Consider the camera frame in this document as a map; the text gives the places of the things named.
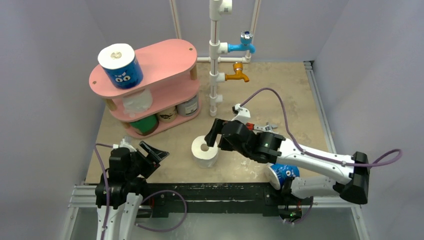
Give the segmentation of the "grey toilet paper roll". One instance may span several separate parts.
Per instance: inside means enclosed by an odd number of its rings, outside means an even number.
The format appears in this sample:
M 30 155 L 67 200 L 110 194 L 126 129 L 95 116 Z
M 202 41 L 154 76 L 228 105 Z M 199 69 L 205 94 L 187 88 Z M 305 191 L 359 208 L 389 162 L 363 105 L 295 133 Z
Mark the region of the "grey toilet paper roll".
M 196 94 L 191 99 L 182 102 L 176 106 L 177 113 L 183 117 L 194 115 L 199 108 L 199 96 Z

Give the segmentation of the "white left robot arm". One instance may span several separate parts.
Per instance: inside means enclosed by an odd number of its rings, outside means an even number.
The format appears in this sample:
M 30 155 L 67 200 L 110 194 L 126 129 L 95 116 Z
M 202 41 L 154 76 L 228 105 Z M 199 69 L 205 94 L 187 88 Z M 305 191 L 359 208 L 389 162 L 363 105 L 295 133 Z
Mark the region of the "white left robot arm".
M 124 141 L 113 145 L 109 168 L 95 187 L 97 239 L 128 240 L 140 205 L 149 199 L 146 179 L 159 167 L 169 152 L 141 141 L 143 154 Z

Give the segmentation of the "plain white toilet paper roll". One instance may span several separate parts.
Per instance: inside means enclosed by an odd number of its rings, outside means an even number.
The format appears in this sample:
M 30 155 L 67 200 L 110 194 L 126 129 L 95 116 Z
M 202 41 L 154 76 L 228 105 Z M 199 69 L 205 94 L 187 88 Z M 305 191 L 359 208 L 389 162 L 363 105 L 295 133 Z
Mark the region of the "plain white toilet paper roll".
M 124 107 L 123 112 L 130 117 L 134 117 L 136 114 L 147 111 L 152 106 L 153 96 L 149 89 L 144 89 L 123 97 L 122 104 Z

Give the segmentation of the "pink three-tier shelf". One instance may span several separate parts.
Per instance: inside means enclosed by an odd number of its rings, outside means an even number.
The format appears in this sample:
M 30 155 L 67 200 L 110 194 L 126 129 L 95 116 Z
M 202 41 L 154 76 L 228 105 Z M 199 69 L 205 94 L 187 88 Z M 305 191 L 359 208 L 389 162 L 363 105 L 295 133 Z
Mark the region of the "pink three-tier shelf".
M 116 88 L 100 65 L 89 76 L 91 90 L 106 100 L 110 114 L 122 123 L 128 135 L 143 139 L 140 130 L 130 124 L 175 107 L 197 96 L 200 81 L 197 77 L 197 50 L 183 39 L 167 39 L 135 50 L 143 79 L 131 89 Z M 124 112 L 123 98 L 142 90 L 150 90 L 152 106 L 134 116 Z

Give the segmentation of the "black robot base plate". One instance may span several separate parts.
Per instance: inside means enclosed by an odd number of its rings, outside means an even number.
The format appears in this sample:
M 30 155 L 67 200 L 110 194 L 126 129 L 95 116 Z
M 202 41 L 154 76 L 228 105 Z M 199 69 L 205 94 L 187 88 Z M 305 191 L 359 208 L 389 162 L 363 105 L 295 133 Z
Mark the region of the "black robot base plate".
M 302 217 L 301 201 L 265 182 L 245 183 L 147 183 L 143 203 L 154 218 L 170 213 L 261 214 L 295 221 Z

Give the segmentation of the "blue toilet paper roll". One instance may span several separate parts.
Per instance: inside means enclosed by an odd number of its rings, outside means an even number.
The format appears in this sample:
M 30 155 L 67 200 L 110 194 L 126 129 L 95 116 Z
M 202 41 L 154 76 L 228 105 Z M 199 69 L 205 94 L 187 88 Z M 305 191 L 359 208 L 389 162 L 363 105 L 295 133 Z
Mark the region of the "blue toilet paper roll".
M 144 78 L 135 50 L 127 43 L 115 43 L 103 48 L 97 61 L 118 89 L 136 87 Z

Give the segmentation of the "green brown roll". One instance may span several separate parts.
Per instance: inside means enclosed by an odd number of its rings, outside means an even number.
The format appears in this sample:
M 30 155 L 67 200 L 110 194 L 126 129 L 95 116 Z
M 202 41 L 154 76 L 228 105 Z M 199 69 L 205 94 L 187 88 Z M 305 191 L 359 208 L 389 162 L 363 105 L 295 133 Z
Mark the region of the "green brown roll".
M 144 117 L 140 120 L 133 121 L 129 123 L 135 132 L 147 136 L 153 133 L 159 126 L 159 121 L 155 114 Z

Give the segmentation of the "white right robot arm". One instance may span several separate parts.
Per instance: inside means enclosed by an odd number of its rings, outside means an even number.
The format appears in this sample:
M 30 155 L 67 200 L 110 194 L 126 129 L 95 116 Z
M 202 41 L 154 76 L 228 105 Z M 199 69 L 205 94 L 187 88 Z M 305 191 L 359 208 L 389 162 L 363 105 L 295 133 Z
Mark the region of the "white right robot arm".
M 302 179 L 292 177 L 283 185 L 280 196 L 288 204 L 312 196 L 339 196 L 358 205 L 368 203 L 370 170 L 368 156 L 360 151 L 353 155 L 337 155 L 310 147 L 296 147 L 295 143 L 272 132 L 255 133 L 238 120 L 216 118 L 204 137 L 213 147 L 220 135 L 218 148 L 236 151 L 258 163 L 300 167 L 322 177 Z

